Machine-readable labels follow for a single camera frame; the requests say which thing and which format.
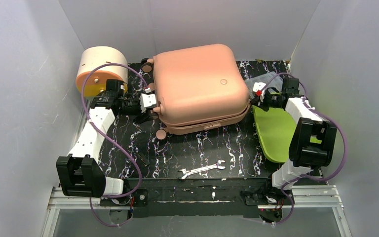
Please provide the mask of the pink hard-shell suitcase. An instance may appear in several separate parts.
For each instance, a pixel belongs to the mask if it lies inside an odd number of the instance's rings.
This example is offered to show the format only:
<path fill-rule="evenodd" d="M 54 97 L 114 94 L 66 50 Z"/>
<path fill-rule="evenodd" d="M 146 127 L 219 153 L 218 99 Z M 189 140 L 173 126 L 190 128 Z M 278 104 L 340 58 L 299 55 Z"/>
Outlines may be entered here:
<path fill-rule="evenodd" d="M 164 124 L 159 140 L 238 123 L 250 108 L 249 89 L 224 44 L 163 52 L 143 59 L 141 70 L 153 76 L 157 106 L 146 111 Z"/>

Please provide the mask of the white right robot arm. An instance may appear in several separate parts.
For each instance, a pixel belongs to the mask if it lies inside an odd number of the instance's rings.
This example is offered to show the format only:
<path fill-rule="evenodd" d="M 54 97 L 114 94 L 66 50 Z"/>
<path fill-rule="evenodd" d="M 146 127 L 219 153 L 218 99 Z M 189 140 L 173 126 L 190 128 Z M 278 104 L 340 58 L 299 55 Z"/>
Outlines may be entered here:
<path fill-rule="evenodd" d="M 298 78 L 288 76 L 278 90 L 269 83 L 257 82 L 253 92 L 257 105 L 267 112 L 282 109 L 295 123 L 288 146 L 287 161 L 270 177 L 270 187 L 289 190 L 300 178 L 311 179 L 310 172 L 328 166 L 333 157 L 337 124 L 311 106 L 308 97 L 299 90 Z"/>

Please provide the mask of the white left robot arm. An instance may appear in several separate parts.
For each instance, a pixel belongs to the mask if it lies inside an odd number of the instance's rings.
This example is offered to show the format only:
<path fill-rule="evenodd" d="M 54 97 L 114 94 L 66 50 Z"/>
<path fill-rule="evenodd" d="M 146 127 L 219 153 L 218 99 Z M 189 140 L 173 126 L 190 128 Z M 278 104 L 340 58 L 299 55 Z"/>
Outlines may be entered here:
<path fill-rule="evenodd" d="M 109 79 L 106 89 L 94 96 L 89 115 L 78 140 L 68 155 L 58 157 L 56 168 L 63 194 L 74 197 L 109 197 L 121 195 L 124 181 L 106 177 L 98 166 L 105 135 L 116 115 L 137 115 L 147 118 L 149 100 L 154 99 L 154 85 L 145 87 L 139 98 L 125 94 L 125 83 Z"/>

